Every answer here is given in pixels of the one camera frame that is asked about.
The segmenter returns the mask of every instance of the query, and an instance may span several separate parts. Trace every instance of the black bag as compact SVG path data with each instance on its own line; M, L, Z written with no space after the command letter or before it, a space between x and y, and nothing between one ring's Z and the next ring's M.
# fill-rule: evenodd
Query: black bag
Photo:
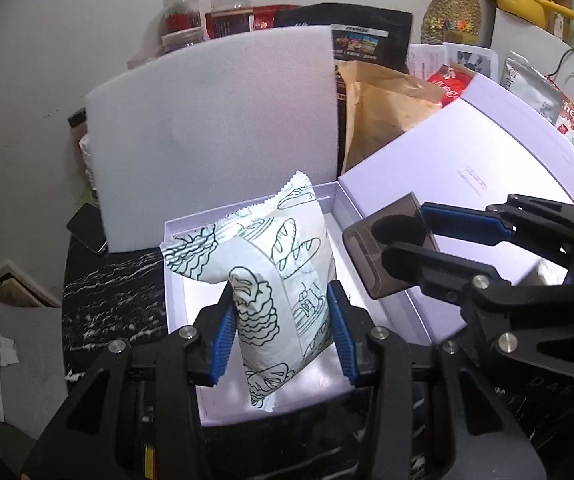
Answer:
M279 10L274 27L331 25L334 58L376 63L408 73L405 65L413 16L400 10L379 9L353 4L316 4ZM347 93L345 82L336 72L338 91L338 168L345 158Z

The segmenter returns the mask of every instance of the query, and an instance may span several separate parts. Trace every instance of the cable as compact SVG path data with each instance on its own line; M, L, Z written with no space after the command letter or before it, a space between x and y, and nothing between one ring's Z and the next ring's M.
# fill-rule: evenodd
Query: cable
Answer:
M569 50L567 50L562 57L560 58L560 62L558 63L558 68L555 70L555 72L552 72L551 74L547 74L547 77L553 77L556 74L558 74L558 72L560 72L560 69L562 68L562 65L564 63L564 60L567 58L567 56L574 52L574 47L571 47Z

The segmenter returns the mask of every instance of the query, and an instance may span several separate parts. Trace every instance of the woven wicker plate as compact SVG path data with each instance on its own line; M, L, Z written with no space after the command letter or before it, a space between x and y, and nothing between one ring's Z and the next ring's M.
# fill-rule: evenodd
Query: woven wicker plate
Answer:
M442 44L444 24L457 30L480 35L480 3L478 0L432 0L427 7L421 29L421 43Z

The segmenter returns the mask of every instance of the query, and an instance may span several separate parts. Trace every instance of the kraft paper bag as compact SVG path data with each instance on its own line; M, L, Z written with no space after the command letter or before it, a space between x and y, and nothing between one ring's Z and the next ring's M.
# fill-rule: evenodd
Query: kraft paper bag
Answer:
M344 173L440 110L445 91L364 61L339 61L347 86Z

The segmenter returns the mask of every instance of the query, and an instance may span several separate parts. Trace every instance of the glass jar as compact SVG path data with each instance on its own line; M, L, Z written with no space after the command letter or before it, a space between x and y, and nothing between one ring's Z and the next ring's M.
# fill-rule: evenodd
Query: glass jar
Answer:
M201 27L198 0L163 0L167 33Z
M187 28L187 30L166 34L162 40L165 53L168 53L196 43L203 43L205 41L205 33L203 32L203 27Z
M222 38L254 30L251 0L211 0L214 37Z

